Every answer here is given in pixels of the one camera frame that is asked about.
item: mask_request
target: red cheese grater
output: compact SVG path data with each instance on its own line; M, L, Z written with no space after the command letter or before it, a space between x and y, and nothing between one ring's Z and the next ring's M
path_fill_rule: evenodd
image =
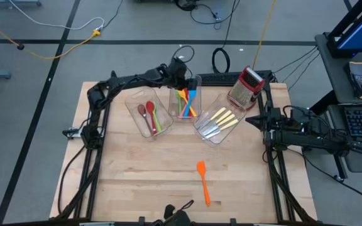
M238 105L250 110L264 85L265 79L261 78L250 66L247 66L239 75L228 96L231 98L230 101L237 102Z

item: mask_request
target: clear plastic container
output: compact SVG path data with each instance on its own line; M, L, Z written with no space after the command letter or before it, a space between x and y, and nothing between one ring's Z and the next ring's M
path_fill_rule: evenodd
M194 122L195 133L211 147L222 143L246 114L246 109L236 103L227 94L220 94Z
M139 92L128 96L125 105L143 137L155 140L170 132L173 119L152 88L143 87Z
M202 78L198 75L195 76L197 80L197 87L196 87L196 96L191 101L191 108L195 112L195 116L192 115L191 110L188 113L188 116L184 116L183 112L187 110L187 102L178 94L178 90L170 89L170 98L168 101L168 113L171 115L175 122L193 122L200 116L202 112L200 102L201 102L201 84Z

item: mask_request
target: wooden tabletop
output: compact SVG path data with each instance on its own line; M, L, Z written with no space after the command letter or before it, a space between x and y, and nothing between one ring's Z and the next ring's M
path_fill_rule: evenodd
M83 83L74 127L87 115L86 92L94 84ZM155 90L167 106L170 90ZM203 87L202 110L228 90L229 87ZM141 136L124 104L125 98L137 91L124 90L111 104L92 220L135 222L144 216L152 222L163 218L166 205L180 208L193 199L195 203L187 213L195 222L226 223L230 218L236 218L238 223L277 222L268 165L261 158L265 146L257 128L241 121L219 147L211 148L194 134L192 124L174 122L170 133L151 142ZM285 84L272 83L271 93L275 107L290 104ZM246 116L258 114L256 105ZM82 145L81 139L68 142L62 171ZM62 208L79 188L84 154L85 151L72 163L65 176ZM284 156L292 193L308 214L316 218L302 157L291 151L285 151ZM205 204L198 161L206 163L210 207ZM285 199L280 194L285 209ZM51 217L58 214L57 195L58 187Z

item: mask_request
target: orange spatula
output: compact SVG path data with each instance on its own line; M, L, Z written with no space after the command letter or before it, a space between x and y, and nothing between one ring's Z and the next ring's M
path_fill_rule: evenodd
M197 167L198 167L198 172L199 172L200 176L202 177L202 183L204 185L204 193L205 193L206 205L209 207L211 205L211 199L209 198L209 193L207 192L207 187L206 187L206 180L205 180L206 167L205 167L205 162L204 161L198 162Z

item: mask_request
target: concrete floor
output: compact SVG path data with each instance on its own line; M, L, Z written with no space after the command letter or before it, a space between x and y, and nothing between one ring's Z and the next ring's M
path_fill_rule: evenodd
M65 24L77 0L42 1L43 6L23 6L31 17L45 23ZM95 16L108 20L120 0L81 0L73 26L84 24ZM232 1L206 1L227 15ZM272 0L241 0L233 16L229 40L258 41ZM210 15L196 14L201 20ZM347 13L343 0L283 0L275 6L265 40L298 41L294 45L264 45L256 64L257 70L277 70L309 51L303 41L313 41L314 35L330 31ZM99 22L79 31L71 31L69 40L84 40ZM36 25L15 9L0 7L0 28L10 37L26 40L55 40L59 43L63 29ZM105 80L110 71L118 75L141 73L161 63L168 63L178 43L171 40L223 40L227 23L220 30L212 25L193 22L183 12L165 0L145 0L141 4L124 0L118 17L97 40L140 40L135 45L84 45L63 57L58 64L35 135L8 208L4 223L46 220L49 216L67 140L62 129L72 124L84 81ZM170 40L166 45L144 45L145 40ZM195 73L210 73L211 55L218 45L193 45L195 57L189 67ZM71 46L66 44L64 51ZM26 48L41 55L54 56L57 44L32 44ZM255 45L230 45L225 49L231 57L230 71L241 71L253 62ZM222 58L216 59L219 69ZM10 70L10 80L0 80L0 204L21 151L42 88L52 62L18 51L10 44L0 44L0 70ZM292 85L300 75L302 65L286 83ZM277 73L282 81L295 66ZM321 58L317 58L290 91L293 104L310 107L331 90ZM314 164L330 174L336 173L331 156L309 155ZM319 220L341 225L362 225L362 196L320 174L311 166L308 176ZM362 173L349 173L346 183L362 191Z

